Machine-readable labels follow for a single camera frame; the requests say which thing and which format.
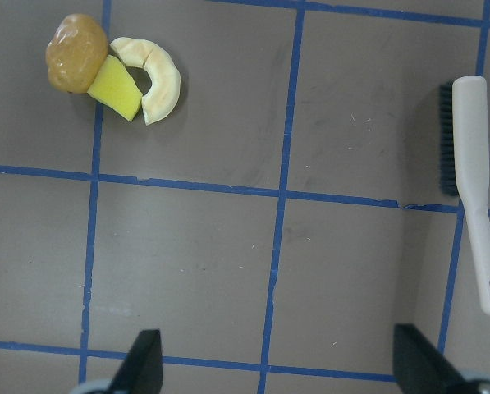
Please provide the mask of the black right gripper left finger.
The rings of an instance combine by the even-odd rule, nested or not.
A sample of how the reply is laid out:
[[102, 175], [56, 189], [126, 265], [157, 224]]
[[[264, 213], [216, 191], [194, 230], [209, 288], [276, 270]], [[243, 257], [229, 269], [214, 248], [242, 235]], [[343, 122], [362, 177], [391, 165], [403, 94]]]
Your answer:
[[158, 329], [141, 331], [109, 385], [110, 393], [160, 393], [163, 353]]

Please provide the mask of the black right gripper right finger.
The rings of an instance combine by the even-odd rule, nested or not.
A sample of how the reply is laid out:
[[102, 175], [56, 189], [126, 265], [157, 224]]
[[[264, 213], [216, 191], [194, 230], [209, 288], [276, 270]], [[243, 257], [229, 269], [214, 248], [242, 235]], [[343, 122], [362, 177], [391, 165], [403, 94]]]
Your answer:
[[413, 324], [393, 330], [393, 376], [402, 393], [468, 393], [469, 384]]

